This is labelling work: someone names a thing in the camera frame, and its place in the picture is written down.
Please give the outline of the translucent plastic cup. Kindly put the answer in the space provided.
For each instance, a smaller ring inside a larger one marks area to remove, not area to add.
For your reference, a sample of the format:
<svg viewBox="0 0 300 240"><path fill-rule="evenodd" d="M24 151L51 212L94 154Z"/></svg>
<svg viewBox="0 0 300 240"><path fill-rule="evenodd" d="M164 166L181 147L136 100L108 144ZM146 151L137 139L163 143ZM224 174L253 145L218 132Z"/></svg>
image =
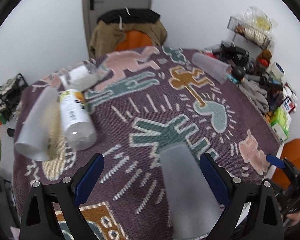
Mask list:
<svg viewBox="0 0 300 240"><path fill-rule="evenodd" d="M175 239L205 236L222 212L191 151L184 142L159 152Z"/></svg>

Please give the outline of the translucent cup lying left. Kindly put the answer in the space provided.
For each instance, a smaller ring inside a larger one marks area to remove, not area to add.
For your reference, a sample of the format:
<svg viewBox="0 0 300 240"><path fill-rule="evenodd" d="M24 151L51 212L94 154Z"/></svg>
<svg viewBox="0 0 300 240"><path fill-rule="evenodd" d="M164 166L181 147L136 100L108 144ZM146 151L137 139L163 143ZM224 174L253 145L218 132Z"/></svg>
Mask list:
<svg viewBox="0 0 300 240"><path fill-rule="evenodd" d="M46 87L30 110L14 144L16 151L35 161L48 161L49 135L57 111L58 91Z"/></svg>

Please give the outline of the translucent cup lying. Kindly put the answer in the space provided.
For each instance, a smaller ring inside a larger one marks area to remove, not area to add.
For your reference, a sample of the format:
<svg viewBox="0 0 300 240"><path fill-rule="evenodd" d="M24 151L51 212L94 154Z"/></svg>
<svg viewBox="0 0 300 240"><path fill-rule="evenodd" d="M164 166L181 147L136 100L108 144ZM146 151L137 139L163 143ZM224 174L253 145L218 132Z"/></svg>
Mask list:
<svg viewBox="0 0 300 240"><path fill-rule="evenodd" d="M192 55L192 64L215 79L220 85L225 84L230 74L231 65L213 57L196 52Z"/></svg>
<svg viewBox="0 0 300 240"><path fill-rule="evenodd" d="M57 111L58 91L46 87L30 110L14 144L16 151L35 161L48 161L49 135Z"/></svg>

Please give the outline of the translucent cup lying far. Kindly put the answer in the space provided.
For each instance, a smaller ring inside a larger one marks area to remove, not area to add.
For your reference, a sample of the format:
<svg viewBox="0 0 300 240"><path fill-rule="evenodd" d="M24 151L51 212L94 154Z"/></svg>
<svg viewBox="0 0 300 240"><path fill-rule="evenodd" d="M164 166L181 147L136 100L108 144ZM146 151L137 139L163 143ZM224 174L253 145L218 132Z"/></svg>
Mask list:
<svg viewBox="0 0 300 240"><path fill-rule="evenodd" d="M192 55L192 64L215 79L220 85L225 84L230 74L231 65L213 57L196 52Z"/></svg>

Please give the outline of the white yellow labelled bottle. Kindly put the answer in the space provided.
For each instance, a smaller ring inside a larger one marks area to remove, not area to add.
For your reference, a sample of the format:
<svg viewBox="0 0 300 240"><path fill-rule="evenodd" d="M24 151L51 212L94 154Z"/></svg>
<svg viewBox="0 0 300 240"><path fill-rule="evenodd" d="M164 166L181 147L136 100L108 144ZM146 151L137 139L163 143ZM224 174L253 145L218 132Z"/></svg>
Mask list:
<svg viewBox="0 0 300 240"><path fill-rule="evenodd" d="M63 91L59 96L61 123L64 136L71 148L86 150L97 141L93 121L85 109L83 94L75 89Z"/></svg>

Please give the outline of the orange chair right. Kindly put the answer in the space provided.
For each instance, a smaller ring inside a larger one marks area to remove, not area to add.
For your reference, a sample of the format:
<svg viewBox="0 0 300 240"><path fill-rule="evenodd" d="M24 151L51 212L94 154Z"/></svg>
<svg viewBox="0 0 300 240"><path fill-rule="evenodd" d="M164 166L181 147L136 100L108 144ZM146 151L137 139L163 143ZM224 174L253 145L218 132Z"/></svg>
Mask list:
<svg viewBox="0 0 300 240"><path fill-rule="evenodd" d="M300 139L294 139L286 143L283 147L281 157L286 157L297 169L300 170ZM284 190L288 189L288 186L290 185L289 179L279 168L276 168L271 180Z"/></svg>

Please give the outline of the green tissue pack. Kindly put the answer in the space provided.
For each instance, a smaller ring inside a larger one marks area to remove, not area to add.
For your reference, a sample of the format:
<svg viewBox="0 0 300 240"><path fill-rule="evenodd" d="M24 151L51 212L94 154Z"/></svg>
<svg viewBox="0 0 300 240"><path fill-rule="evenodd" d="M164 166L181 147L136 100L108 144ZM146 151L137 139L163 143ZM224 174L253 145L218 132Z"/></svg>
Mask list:
<svg viewBox="0 0 300 240"><path fill-rule="evenodd" d="M277 108L270 119L270 126L283 142L289 138L289 126L291 121L290 114L282 108Z"/></svg>

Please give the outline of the red white juice carton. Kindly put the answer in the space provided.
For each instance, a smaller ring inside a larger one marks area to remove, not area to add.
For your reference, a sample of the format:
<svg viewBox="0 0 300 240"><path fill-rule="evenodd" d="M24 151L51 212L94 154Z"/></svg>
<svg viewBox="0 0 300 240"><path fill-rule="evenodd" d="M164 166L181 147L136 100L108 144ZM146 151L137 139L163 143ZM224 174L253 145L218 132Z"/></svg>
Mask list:
<svg viewBox="0 0 300 240"><path fill-rule="evenodd" d="M293 112L294 109L295 109L295 103L294 101L289 97L287 96L283 102L281 103L281 106L280 106L286 113L290 113L290 112Z"/></svg>

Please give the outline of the black shoe rack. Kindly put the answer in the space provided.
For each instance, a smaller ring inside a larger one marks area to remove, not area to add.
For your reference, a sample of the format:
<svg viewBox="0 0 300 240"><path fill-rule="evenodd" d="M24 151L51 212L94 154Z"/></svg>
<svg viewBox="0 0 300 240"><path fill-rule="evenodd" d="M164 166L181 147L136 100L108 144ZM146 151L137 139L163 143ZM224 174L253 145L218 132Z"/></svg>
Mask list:
<svg viewBox="0 0 300 240"><path fill-rule="evenodd" d="M10 121L19 105L21 94L29 85L21 73L0 86L0 120Z"/></svg>

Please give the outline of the clear white plastic bottle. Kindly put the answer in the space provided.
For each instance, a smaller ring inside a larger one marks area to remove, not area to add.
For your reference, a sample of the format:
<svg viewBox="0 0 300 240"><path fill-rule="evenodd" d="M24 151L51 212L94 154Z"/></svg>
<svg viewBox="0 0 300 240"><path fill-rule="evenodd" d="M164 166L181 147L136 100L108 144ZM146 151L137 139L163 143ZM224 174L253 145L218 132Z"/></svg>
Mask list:
<svg viewBox="0 0 300 240"><path fill-rule="evenodd" d="M100 76L98 68L89 63L68 71L60 77L60 80L66 90L74 89L82 92L96 85Z"/></svg>

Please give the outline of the purple patterned tablecloth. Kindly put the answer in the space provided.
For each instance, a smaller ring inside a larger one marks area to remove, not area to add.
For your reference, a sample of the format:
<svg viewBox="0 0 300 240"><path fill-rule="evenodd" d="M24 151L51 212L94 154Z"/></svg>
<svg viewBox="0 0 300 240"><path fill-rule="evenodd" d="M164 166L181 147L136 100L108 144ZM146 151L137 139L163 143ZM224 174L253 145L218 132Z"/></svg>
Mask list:
<svg viewBox="0 0 300 240"><path fill-rule="evenodd" d="M49 126L49 160L15 150L14 196L23 213L32 184L61 181L95 153L104 171L81 206L101 239L172 239L159 151L185 142L195 159L209 153L232 175L258 184L265 156L279 142L258 109L232 82L219 84L191 63L193 51L146 47L92 59L101 81L85 91L97 142L83 151L64 137L59 108L37 124Z"/></svg>

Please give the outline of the black round-head figurine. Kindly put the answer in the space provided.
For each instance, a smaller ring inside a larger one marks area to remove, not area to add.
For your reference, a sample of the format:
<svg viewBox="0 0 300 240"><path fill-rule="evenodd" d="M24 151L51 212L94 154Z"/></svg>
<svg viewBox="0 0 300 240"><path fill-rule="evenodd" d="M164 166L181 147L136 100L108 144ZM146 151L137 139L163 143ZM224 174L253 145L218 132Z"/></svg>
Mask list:
<svg viewBox="0 0 300 240"><path fill-rule="evenodd" d="M245 77L245 69L241 66L232 67L231 75L237 82L240 83Z"/></svg>

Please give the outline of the white tape roll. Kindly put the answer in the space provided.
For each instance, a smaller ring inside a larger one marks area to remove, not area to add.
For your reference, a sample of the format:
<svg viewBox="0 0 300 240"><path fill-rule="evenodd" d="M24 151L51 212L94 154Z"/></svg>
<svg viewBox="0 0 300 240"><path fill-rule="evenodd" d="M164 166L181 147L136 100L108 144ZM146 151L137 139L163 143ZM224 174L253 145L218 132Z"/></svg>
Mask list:
<svg viewBox="0 0 300 240"><path fill-rule="evenodd" d="M277 80L281 80L285 75L285 71L283 70L283 68L277 62L273 62L269 66L269 74L273 78L275 78Z"/></svg>

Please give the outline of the orange chair with jackets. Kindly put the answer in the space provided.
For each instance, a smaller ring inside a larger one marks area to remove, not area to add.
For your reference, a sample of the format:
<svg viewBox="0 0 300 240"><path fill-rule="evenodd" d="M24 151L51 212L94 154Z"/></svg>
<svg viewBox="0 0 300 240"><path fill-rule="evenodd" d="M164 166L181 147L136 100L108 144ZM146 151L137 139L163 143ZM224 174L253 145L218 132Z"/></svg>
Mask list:
<svg viewBox="0 0 300 240"><path fill-rule="evenodd" d="M90 55L100 57L114 51L161 46L166 38L167 30L158 13L123 8L105 12L97 19L88 48Z"/></svg>

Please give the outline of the clear plastic bag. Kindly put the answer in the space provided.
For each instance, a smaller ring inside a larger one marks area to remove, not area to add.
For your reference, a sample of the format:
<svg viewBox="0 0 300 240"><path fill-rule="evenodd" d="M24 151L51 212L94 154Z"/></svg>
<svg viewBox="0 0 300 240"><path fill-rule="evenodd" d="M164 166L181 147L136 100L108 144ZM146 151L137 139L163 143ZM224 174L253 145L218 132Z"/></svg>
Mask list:
<svg viewBox="0 0 300 240"><path fill-rule="evenodd" d="M242 21L268 35L272 35L273 28L277 27L276 22L273 22L264 11L255 6L249 6L242 12Z"/></svg>

